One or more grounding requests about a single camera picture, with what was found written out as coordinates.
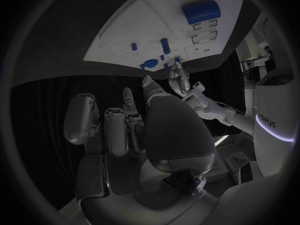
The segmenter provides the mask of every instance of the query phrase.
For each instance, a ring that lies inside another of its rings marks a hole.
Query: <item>black backdrop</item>
[[[129,87],[136,107],[145,117],[141,77],[83,75],[38,80],[12,89],[11,112],[16,143],[24,164],[37,187],[57,208],[75,197],[75,179],[83,146],[64,139],[63,123],[70,99],[79,93],[96,97],[102,124],[106,109],[122,108],[122,92]],[[191,86],[200,81],[207,97],[245,112],[244,82],[236,52],[216,69],[192,73]],[[157,81],[167,92],[175,94],[168,80]],[[217,120],[205,120],[213,136],[240,133],[233,126]]]

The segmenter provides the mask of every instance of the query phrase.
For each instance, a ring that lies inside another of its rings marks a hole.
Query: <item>purple light strip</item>
[[[275,134],[274,132],[270,131],[269,129],[267,129],[263,124],[262,122],[259,120],[258,116],[256,115],[256,121],[257,123],[264,129],[266,130],[269,134],[273,135],[275,138],[278,138],[282,141],[286,141],[286,142],[294,142],[294,138],[284,138],[284,137],[281,137],[281,136],[278,136],[277,134]]]

